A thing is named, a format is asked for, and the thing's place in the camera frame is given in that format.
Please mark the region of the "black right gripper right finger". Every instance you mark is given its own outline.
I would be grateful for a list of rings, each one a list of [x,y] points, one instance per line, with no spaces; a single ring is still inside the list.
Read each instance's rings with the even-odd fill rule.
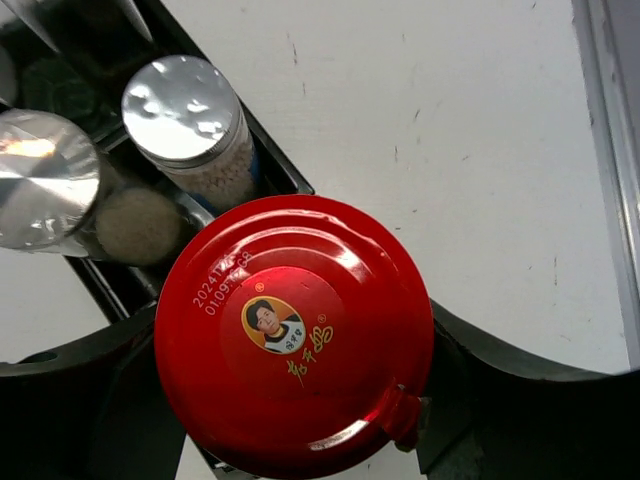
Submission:
[[[509,344],[433,306],[429,479],[636,479],[639,373],[604,374]]]

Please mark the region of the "silver lid spice jar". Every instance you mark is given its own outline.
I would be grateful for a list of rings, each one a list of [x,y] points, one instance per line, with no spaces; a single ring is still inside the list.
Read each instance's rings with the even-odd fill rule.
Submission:
[[[87,134],[49,112],[1,114],[1,246],[91,255],[82,230],[101,187],[101,161]]]

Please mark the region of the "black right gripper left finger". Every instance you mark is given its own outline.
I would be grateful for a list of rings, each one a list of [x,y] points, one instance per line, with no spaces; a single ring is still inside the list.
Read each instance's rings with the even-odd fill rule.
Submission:
[[[1,366],[4,479],[172,479],[185,431],[160,385],[155,309]]]

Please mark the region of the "red lid sauce jar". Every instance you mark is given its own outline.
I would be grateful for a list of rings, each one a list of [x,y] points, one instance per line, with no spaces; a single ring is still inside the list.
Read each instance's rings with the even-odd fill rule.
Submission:
[[[388,443],[412,449],[427,412],[431,302],[378,221],[317,195],[252,201],[180,254],[155,355],[188,435],[279,479],[331,475]]]

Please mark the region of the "blue label spice jar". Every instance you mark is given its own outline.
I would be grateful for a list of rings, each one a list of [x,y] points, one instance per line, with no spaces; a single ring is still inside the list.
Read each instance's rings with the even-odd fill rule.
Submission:
[[[259,160],[240,100],[209,61],[161,57],[128,81],[129,138],[178,187],[217,213],[260,194]]]

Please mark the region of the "glass bottle with dark sauce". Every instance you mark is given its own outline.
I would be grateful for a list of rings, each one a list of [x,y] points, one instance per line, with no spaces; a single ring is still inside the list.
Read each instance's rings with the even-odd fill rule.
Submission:
[[[134,1],[2,1],[1,5],[59,53],[75,45],[153,44]]]

